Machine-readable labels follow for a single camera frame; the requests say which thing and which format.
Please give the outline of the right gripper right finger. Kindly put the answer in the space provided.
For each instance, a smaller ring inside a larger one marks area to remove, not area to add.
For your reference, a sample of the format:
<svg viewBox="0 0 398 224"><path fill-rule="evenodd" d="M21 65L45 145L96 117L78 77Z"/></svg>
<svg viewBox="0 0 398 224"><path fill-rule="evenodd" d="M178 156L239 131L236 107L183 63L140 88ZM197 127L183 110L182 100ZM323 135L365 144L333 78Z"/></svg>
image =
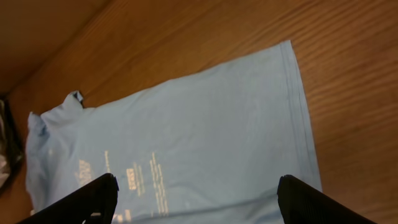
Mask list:
<svg viewBox="0 0 398 224"><path fill-rule="evenodd" d="M374 224L292 175L280 178L277 196L285 224Z"/></svg>

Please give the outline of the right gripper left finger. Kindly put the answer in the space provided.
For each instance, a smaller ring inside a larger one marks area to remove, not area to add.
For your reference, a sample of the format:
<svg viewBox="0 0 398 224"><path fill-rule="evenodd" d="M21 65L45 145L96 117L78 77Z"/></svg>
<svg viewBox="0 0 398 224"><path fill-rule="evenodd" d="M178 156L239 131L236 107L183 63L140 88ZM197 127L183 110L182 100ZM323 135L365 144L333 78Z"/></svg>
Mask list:
<svg viewBox="0 0 398 224"><path fill-rule="evenodd" d="M118 182L106 173L20 224L110 224L118 202Z"/></svg>

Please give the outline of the light blue t-shirt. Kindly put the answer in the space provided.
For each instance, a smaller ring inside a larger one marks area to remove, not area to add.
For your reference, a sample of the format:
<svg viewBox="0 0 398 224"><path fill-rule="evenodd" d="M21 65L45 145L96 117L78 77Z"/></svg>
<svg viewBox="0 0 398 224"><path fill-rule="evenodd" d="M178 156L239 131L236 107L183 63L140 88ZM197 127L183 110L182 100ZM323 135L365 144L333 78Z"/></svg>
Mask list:
<svg viewBox="0 0 398 224"><path fill-rule="evenodd" d="M322 189L289 41L97 108L82 101L74 91L28 117L35 211L107 172L115 223L282 223L283 175Z"/></svg>

